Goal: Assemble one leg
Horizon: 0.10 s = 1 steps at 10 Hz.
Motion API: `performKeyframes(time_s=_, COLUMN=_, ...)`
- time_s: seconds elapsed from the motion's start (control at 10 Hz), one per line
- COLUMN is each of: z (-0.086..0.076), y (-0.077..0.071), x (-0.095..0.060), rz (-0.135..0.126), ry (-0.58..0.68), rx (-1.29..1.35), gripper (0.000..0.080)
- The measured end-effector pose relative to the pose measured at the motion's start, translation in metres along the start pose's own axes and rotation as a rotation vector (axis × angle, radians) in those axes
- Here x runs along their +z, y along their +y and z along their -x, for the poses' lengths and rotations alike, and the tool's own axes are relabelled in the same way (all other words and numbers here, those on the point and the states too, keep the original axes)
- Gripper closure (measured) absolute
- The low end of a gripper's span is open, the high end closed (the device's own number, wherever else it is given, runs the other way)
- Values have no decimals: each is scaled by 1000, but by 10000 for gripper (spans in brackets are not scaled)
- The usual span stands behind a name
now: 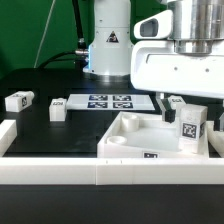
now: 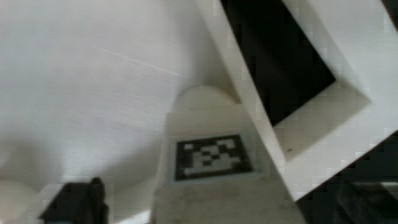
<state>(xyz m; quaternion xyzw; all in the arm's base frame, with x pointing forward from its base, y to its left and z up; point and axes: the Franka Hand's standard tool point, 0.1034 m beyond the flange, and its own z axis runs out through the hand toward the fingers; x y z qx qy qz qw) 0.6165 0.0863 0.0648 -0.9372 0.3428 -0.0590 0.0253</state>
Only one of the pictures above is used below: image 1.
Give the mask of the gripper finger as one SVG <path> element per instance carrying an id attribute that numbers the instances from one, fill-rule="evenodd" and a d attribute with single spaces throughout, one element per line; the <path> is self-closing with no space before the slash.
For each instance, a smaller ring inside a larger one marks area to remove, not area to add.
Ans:
<path id="1" fill-rule="evenodd" d="M 224 112 L 214 120 L 214 127 L 215 131 L 224 132 Z"/>
<path id="2" fill-rule="evenodd" d="M 165 122 L 174 122 L 176 111 L 171 108 L 168 98 L 164 93 L 156 94 L 157 104 L 162 112 L 162 120 Z"/>

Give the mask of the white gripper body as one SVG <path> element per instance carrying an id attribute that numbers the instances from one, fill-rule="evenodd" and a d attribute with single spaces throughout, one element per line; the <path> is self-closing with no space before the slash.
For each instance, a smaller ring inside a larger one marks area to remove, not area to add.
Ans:
<path id="1" fill-rule="evenodd" d="M 165 10 L 134 26 L 131 82 L 140 90 L 224 98 L 224 27 L 214 36 L 194 21 Z"/>

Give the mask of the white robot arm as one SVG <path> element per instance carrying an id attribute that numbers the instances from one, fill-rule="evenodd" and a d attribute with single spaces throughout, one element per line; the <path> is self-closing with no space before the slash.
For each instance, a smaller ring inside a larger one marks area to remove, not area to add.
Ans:
<path id="1" fill-rule="evenodd" d="M 224 100 L 224 0 L 157 0 L 166 9 L 133 27 L 130 0 L 94 0 L 89 77 L 129 76 L 140 90 Z"/>

